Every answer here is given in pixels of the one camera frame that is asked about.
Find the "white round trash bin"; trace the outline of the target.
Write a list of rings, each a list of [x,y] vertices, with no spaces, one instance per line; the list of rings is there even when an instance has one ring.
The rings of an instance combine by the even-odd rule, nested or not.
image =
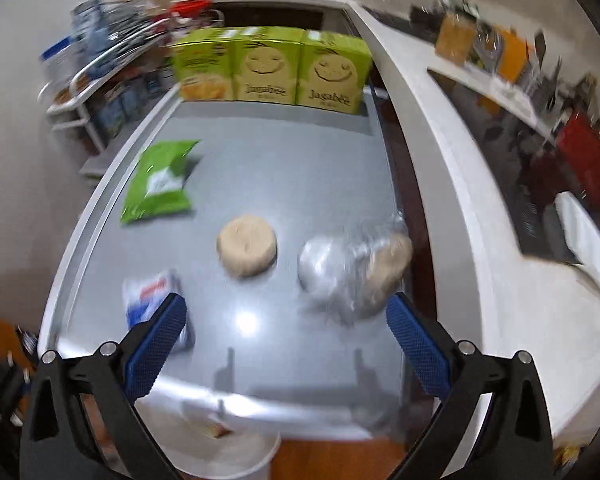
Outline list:
[[[217,408],[148,396],[136,410],[176,469],[201,479],[266,479],[282,438],[228,422]]]

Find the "blue white tissue pack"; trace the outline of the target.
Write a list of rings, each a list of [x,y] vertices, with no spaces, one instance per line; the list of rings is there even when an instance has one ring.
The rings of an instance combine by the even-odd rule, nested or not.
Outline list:
[[[126,327],[148,321],[171,292],[182,296],[180,277],[173,269],[149,278],[128,278],[122,285]]]

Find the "clear bag with brown paper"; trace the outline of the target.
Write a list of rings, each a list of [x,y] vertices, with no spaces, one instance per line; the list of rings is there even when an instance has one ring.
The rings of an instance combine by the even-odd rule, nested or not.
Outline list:
[[[298,282],[310,310],[352,326],[385,309],[413,255],[403,214],[396,212],[307,240],[298,255]]]

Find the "green snack bag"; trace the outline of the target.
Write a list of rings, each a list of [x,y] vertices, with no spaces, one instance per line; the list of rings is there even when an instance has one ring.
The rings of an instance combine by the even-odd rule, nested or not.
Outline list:
[[[123,224],[192,209],[184,186],[187,157],[198,143],[198,140],[161,141],[143,151],[123,203]]]

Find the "red container on counter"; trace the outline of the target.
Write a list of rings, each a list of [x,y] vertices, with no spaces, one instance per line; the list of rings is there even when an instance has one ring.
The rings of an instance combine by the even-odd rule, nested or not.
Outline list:
[[[557,147],[580,182],[588,206],[600,211],[600,136],[588,116],[573,113],[558,133]]]

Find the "orange package on counter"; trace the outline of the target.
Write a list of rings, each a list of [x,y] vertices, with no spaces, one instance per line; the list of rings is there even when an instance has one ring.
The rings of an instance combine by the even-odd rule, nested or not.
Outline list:
[[[440,58],[463,66],[477,37],[477,20],[460,12],[446,12],[434,52]]]

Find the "right Jagabee box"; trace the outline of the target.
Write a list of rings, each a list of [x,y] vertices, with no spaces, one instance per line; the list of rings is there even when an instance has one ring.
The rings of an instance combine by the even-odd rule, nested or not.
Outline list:
[[[307,30],[302,39],[296,103],[356,114],[373,64],[362,38]]]

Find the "jagabee box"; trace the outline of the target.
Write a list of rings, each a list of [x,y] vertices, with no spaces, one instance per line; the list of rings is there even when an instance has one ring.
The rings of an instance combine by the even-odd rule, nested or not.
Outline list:
[[[362,38],[307,30],[302,39],[296,103],[356,114],[373,64]]]
[[[197,29],[172,46],[184,101],[233,101],[233,47],[238,28]]]
[[[294,105],[305,33],[277,26],[239,29],[233,42],[235,99]]]

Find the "left Jagabee box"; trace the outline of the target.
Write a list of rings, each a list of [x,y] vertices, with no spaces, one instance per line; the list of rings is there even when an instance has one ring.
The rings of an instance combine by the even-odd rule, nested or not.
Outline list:
[[[233,101],[233,47],[238,28],[197,29],[172,46],[184,101]]]

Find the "middle Jagabee box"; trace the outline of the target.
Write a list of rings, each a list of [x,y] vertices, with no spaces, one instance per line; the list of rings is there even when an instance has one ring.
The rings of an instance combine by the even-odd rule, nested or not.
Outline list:
[[[233,42],[235,99],[294,105],[305,33],[277,26],[239,29]]]

